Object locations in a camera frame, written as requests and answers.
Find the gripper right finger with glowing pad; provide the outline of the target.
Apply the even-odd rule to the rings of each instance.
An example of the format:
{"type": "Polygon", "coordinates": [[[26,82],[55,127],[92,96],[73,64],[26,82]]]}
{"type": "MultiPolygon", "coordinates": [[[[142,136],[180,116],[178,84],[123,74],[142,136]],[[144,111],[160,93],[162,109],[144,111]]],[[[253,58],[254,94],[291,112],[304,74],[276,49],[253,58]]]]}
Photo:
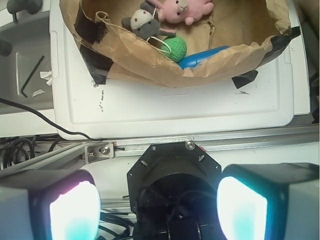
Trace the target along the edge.
{"type": "Polygon", "coordinates": [[[320,167],[314,163],[230,164],[217,189],[228,240],[318,240],[320,167]]]}

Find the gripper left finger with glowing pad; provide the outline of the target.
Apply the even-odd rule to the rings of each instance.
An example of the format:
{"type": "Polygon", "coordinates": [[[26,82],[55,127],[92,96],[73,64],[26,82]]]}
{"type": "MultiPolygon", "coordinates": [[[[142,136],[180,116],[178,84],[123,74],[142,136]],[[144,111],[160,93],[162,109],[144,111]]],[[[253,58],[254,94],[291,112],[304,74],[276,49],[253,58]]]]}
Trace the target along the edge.
{"type": "Polygon", "coordinates": [[[101,199],[80,170],[1,170],[2,240],[94,240],[101,199]]]}

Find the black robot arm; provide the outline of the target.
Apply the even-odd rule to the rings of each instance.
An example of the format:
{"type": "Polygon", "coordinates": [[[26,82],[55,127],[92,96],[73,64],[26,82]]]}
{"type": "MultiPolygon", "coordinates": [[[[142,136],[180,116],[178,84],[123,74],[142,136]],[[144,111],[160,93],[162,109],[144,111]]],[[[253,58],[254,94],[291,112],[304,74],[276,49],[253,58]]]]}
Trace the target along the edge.
{"type": "Polygon", "coordinates": [[[96,240],[100,221],[124,226],[116,240],[317,240],[317,164],[230,164],[199,146],[150,146],[127,172],[136,222],[102,212],[84,170],[0,172],[3,240],[96,240]]]}

